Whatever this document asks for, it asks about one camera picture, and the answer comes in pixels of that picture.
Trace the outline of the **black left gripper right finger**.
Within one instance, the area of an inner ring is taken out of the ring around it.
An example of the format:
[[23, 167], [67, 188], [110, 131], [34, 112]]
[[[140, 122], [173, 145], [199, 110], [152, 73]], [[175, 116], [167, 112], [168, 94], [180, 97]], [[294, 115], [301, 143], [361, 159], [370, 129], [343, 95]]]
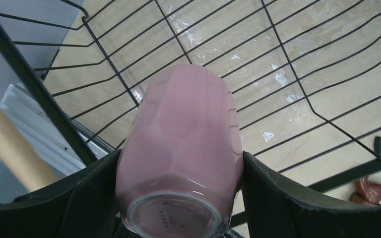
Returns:
[[309, 189], [244, 153], [242, 184], [252, 238], [381, 238], [381, 206]]

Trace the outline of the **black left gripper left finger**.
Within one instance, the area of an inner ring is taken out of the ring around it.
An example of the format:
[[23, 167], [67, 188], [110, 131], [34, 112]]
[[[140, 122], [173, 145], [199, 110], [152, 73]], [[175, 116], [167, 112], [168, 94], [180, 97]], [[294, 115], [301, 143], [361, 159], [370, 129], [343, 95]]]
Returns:
[[0, 203], [0, 238], [110, 238], [120, 151], [51, 185]]

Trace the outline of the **pink faceted ceramic cup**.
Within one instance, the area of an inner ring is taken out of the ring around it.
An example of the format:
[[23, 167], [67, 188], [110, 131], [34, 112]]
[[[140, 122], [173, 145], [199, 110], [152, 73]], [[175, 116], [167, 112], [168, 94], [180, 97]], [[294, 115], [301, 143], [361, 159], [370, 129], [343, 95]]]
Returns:
[[151, 77], [122, 148], [120, 216], [144, 238], [216, 238], [229, 228], [244, 170], [225, 80], [181, 64]]

